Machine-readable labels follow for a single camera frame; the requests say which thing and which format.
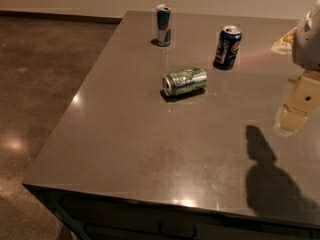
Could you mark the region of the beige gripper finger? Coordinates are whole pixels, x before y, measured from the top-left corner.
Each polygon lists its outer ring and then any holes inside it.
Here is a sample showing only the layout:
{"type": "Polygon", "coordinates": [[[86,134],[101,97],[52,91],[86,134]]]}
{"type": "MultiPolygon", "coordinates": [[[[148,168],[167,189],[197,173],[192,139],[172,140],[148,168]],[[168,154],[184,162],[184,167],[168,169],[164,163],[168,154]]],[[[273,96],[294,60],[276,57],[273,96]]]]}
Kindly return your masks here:
{"type": "Polygon", "coordinates": [[[275,116],[275,125],[282,130],[296,132],[300,129],[308,117],[299,111],[290,110],[287,106],[281,106],[275,116]]]}
{"type": "Polygon", "coordinates": [[[271,51],[281,55],[291,54],[296,31],[296,27],[288,31],[271,46],[271,51]]]}

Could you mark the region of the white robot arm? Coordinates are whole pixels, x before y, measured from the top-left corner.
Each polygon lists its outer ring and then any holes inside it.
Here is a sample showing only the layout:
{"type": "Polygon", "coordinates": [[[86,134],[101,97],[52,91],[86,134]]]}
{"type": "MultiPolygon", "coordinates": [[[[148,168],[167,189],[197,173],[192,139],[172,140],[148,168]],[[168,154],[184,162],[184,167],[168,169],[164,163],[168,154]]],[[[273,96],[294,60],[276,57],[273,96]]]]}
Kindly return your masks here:
{"type": "Polygon", "coordinates": [[[291,55],[293,63],[304,70],[296,80],[289,80],[285,102],[275,116],[274,129],[279,135],[290,136],[320,107],[320,0],[271,51],[291,55]]]}

